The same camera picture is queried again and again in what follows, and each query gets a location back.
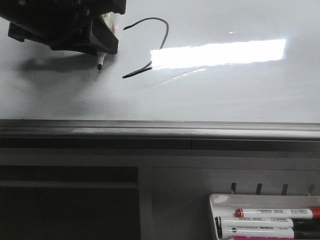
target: whiteboard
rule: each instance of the whiteboard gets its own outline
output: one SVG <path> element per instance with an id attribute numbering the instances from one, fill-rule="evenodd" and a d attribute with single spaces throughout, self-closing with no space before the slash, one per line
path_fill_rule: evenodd
<path id="1" fill-rule="evenodd" d="M 155 20 L 123 31 L 147 17 L 168 21 L 162 63 L 180 65 L 122 79 L 164 37 Z M 320 123 L 319 18 L 318 0 L 128 0 L 101 72 L 94 56 L 7 37 L 0 19 L 0 119 Z M 248 60 L 271 55 L 252 43 L 273 40 L 285 41 L 280 57 Z"/>

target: black marker line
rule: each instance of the black marker line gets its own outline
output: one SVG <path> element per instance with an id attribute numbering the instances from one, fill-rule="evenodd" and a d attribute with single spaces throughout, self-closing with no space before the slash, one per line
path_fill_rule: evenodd
<path id="1" fill-rule="evenodd" d="M 132 24 L 132 25 L 126 26 L 123 30 L 127 30 L 127 29 L 130 29 L 130 28 L 133 28 L 134 26 L 136 26 L 136 25 L 138 25 L 138 24 L 140 24 L 140 23 L 142 23 L 142 22 L 144 22 L 144 21 L 148 21 L 148 20 L 158 20 L 158 21 L 161 21 L 161 22 L 165 23 L 166 31 L 165 31 L 165 35 L 164 35 L 164 38 L 163 38 L 163 40 L 162 40 L 161 46 L 160 46 L 160 48 L 159 48 L 159 50 L 160 50 L 160 49 L 162 49 L 162 48 L 164 47 L 164 45 L 165 45 L 165 43 L 166 43 L 166 40 L 167 40 L 167 38 L 168 38 L 168 34 L 169 34 L 169 23 L 168 23 L 166 20 L 164 20 L 164 19 L 162 19 L 162 18 L 159 18 L 159 17 L 147 17 L 147 18 L 144 18 L 144 19 L 142 19 L 142 20 L 140 20 L 140 21 L 137 21 L 136 23 L 134 23 L 134 24 Z M 133 71 L 133 72 L 131 72 L 131 73 L 123 76 L 122 78 L 123 78 L 123 79 L 131 78 L 131 77 L 133 77 L 133 76 L 135 76 L 135 75 L 142 74 L 142 73 L 144 73 L 144 72 L 146 72 L 146 71 L 149 71 L 149 70 L 152 69 L 151 64 L 152 64 L 152 61 L 150 61 L 150 62 L 149 62 L 147 65 L 145 65 L 144 67 L 142 67 L 142 68 L 140 68 L 140 69 L 138 69 L 138 70 L 136 70 L 136 71 Z"/>

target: marker holder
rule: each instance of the marker holder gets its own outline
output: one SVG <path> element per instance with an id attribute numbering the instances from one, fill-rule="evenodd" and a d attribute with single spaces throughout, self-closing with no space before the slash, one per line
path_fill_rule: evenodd
<path id="1" fill-rule="evenodd" d="M 220 240 L 215 217 L 234 217 L 239 208 L 301 209 L 320 206 L 320 196 L 245 195 L 213 193 L 209 197 L 209 217 L 214 240 Z"/>

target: red marker cap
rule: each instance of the red marker cap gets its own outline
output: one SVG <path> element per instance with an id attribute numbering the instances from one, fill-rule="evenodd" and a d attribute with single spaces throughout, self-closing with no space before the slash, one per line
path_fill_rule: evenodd
<path id="1" fill-rule="evenodd" d="M 244 217 L 244 211 L 242 210 L 242 208 L 235 210 L 235 216 L 238 218 Z"/>
<path id="2" fill-rule="evenodd" d="M 311 208 L 313 218 L 320 219 L 320 207 Z"/>

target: white tray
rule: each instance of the white tray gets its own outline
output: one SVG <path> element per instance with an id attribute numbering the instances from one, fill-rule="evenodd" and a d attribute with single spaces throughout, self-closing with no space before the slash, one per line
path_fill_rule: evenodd
<path id="1" fill-rule="evenodd" d="M 214 193 L 209 197 L 211 230 L 218 237 L 215 217 L 234 217 L 238 208 L 309 208 L 320 206 L 320 196 L 275 196 Z"/>

